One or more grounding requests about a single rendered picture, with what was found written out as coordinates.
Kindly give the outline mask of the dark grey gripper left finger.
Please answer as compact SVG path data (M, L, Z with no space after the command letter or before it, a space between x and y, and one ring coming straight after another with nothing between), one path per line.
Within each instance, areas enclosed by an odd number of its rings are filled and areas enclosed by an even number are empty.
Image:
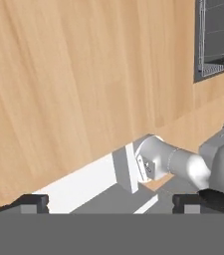
M23 194L12 203L0 206L0 213L46 214L48 203L48 194Z

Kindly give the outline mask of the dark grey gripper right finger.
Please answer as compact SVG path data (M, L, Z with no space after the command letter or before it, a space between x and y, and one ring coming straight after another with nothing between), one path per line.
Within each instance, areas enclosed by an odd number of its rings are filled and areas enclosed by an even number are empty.
M210 188L172 196L173 214L222 214L224 193Z

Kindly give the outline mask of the white and grey flat block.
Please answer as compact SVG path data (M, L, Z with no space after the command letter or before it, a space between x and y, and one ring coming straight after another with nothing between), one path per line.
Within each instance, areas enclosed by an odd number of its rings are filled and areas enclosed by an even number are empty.
M35 191L51 214L143 214L158 195L137 181L131 143Z

